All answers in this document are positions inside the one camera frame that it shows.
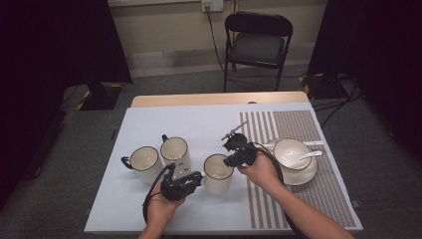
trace forearm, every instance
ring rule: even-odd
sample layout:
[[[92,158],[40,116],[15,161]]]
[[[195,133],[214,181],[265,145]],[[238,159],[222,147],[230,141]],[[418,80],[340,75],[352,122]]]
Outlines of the forearm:
[[[296,197],[281,182],[267,185],[269,186],[264,189],[282,206],[295,225],[308,237],[353,238],[338,223]]]

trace chair leg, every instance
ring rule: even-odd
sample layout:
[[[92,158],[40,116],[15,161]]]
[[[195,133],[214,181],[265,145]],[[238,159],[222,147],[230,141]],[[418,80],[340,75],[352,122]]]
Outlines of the chair leg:
[[[280,80],[282,79],[282,73],[283,73],[283,67],[279,68],[279,71],[277,72],[277,83],[276,83],[276,88],[274,89],[275,92],[279,90]]]
[[[226,58],[226,62],[224,64],[224,90],[223,90],[224,93],[226,93],[226,91],[227,91],[227,68],[228,68],[228,66],[229,66],[229,62],[227,61],[227,58]]]

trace saucer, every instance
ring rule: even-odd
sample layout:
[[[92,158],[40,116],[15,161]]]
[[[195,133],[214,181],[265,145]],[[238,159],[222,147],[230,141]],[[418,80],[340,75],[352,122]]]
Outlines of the saucer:
[[[283,138],[275,138],[268,144],[275,144]],[[317,159],[312,157],[311,163],[304,169],[290,169],[279,163],[285,185],[298,186],[311,181],[317,175]]]

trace striped placemat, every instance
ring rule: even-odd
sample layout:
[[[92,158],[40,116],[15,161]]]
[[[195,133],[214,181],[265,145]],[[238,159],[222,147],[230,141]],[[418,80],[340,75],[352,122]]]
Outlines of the striped placemat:
[[[300,141],[321,140],[310,111],[240,113],[239,120],[240,122],[249,121],[241,128],[241,131],[249,141],[253,142],[267,143],[279,137],[295,138]],[[324,152],[323,156],[317,160],[316,176],[306,184],[289,186],[289,189],[343,227],[355,227],[350,209],[323,145],[312,145],[310,149]],[[289,225],[280,205],[248,178],[246,180],[251,227],[288,229]]]

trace ceramic cup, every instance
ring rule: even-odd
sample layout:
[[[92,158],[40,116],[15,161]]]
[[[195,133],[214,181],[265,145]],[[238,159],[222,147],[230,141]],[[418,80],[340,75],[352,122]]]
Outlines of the ceramic cup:
[[[186,140],[181,137],[167,137],[166,135],[162,136],[162,140],[160,152],[164,163],[166,165],[172,162],[183,163],[185,167],[190,168],[191,160]]]
[[[230,186],[231,176],[234,168],[224,163],[227,156],[223,154],[212,154],[204,162],[204,186],[212,193],[223,193]]]
[[[164,168],[157,150],[151,146],[138,148],[130,157],[122,157],[121,162],[127,168],[134,170],[146,184],[152,184]]]

